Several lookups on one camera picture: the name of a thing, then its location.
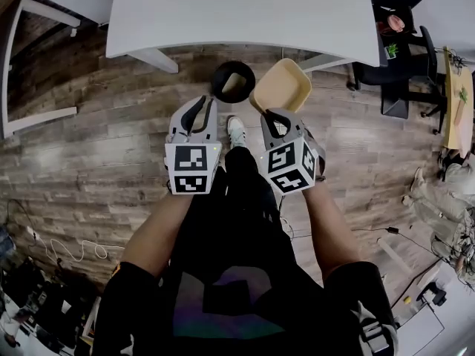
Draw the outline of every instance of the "tabletop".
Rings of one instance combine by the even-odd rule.
[[[456,67],[449,55],[450,49],[444,50],[445,93],[447,94],[447,122],[444,146],[449,149],[459,149],[464,157],[471,149],[472,132],[474,127],[474,85],[472,74],[468,67]]]
[[[106,55],[252,43],[379,66],[371,0],[114,0]]]

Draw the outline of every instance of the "green plant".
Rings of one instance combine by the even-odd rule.
[[[460,96],[460,99],[465,104],[467,104],[468,95],[467,95],[467,90],[465,89],[465,87],[462,87],[461,91],[459,92],[459,96]]]
[[[388,47],[386,47],[387,53],[390,55],[391,58],[394,58],[396,56],[396,53],[398,52],[398,45],[397,44],[390,44]]]

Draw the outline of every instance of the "white sneaker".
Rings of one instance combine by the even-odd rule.
[[[231,149],[236,146],[246,147],[246,128],[243,122],[237,116],[231,116],[228,119],[228,135],[231,140]]]

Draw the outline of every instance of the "beige bin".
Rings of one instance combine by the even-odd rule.
[[[297,112],[310,95],[312,83],[291,59],[284,58],[271,67],[257,83],[249,101],[260,112],[285,108]]]

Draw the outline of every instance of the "white box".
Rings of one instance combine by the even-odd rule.
[[[173,194],[209,194],[220,158],[220,142],[165,144],[165,153]]]
[[[317,160],[317,152],[299,137],[266,151],[259,157],[259,166],[267,182],[287,195],[314,186]]]

